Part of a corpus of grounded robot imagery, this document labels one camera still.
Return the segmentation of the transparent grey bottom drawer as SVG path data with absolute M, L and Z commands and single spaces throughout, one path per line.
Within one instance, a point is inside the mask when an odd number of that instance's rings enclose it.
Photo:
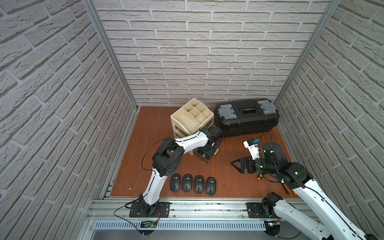
M 208 164 L 220 150 L 223 141 L 223 138 L 220 138 L 214 144 L 208 144 L 206 147 L 197 148 L 194 150 L 194 154 Z

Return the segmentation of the beige drawer organizer cabinet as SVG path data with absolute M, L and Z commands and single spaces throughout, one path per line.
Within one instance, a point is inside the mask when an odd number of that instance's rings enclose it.
M 174 138 L 195 134 L 201 129 L 211 129 L 214 113 L 201 101 L 193 98 L 171 115 Z

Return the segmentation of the black computer mouse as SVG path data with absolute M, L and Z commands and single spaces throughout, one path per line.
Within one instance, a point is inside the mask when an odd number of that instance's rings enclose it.
M 194 192 L 196 194 L 202 194 L 204 191 L 205 179 L 203 176 L 196 176 L 194 180 Z
M 181 175 L 173 174 L 170 180 L 170 190 L 172 192 L 177 192 L 180 190 L 180 187 L 181 187 Z
M 184 192 L 190 192 L 193 186 L 193 177 L 190 174 L 185 174 L 182 179 L 182 190 Z
M 217 190 L 217 180 L 214 177 L 207 178 L 206 194 L 209 196 L 215 195 Z

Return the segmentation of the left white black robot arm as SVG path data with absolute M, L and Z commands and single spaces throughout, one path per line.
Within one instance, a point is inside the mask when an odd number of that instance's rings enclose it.
M 145 217 L 155 214 L 161 190 L 167 178 L 177 170 L 183 155 L 195 149 L 214 150 L 214 145 L 222 137 L 222 130 L 213 127 L 211 130 L 200 130 L 184 138 L 167 137 L 161 140 L 161 145 L 152 157 L 151 178 L 146 190 L 140 194 L 137 200 L 139 210 L 144 213 Z

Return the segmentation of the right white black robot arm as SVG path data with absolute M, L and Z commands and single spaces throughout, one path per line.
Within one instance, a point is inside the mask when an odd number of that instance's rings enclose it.
M 298 195 L 316 214 L 315 221 L 291 206 L 276 193 L 262 199 L 258 212 L 267 217 L 277 217 L 289 222 L 312 240 L 375 240 L 349 220 L 329 199 L 313 175 L 300 163 L 289 162 L 280 145 L 274 142 L 262 146 L 259 141 L 244 141 L 250 157 L 240 158 L 231 165 L 241 174 L 255 174 L 261 180 L 271 175 L 273 183 L 281 183 Z

